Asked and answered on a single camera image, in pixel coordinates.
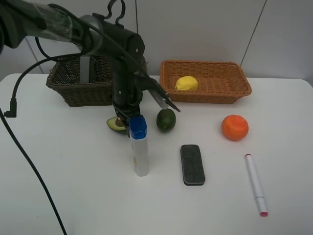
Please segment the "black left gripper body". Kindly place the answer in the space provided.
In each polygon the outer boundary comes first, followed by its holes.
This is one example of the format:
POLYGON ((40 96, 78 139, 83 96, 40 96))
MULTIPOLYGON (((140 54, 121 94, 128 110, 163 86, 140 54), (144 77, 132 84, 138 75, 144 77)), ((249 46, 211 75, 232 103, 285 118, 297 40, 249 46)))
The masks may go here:
POLYGON ((136 87, 136 78, 138 82, 145 88, 152 83, 157 82, 146 77, 147 64, 144 56, 138 58, 138 67, 129 68, 128 64, 122 58, 112 58, 112 80, 113 80, 113 93, 112 104, 114 106, 116 115, 122 118, 134 118, 141 116, 140 102, 142 100, 142 91, 136 87))

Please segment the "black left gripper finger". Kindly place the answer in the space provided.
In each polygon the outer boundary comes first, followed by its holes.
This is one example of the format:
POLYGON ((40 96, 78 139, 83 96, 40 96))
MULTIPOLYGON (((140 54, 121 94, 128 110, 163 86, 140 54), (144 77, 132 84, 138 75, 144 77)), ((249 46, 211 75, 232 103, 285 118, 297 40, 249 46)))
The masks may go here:
POLYGON ((159 84, 144 85, 144 90, 148 90, 153 99, 157 102, 160 108, 166 110, 169 107, 180 112, 180 109, 172 102, 169 95, 159 84))
POLYGON ((117 116, 121 119, 124 127, 126 128, 126 134, 130 137, 129 117, 117 106, 113 105, 117 116))

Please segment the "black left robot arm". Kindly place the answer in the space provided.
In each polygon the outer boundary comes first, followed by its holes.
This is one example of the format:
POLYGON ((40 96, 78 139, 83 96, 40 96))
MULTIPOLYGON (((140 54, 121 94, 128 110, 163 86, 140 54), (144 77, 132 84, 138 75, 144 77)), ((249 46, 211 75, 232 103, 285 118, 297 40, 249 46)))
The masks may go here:
POLYGON ((119 23, 109 23, 107 16, 76 17, 56 4, 1 1, 0 45, 16 48, 26 36, 76 44, 78 57, 107 56, 112 65, 112 105, 126 126, 140 116, 143 91, 149 91, 161 108, 174 107, 166 91, 142 67, 141 36, 119 23))

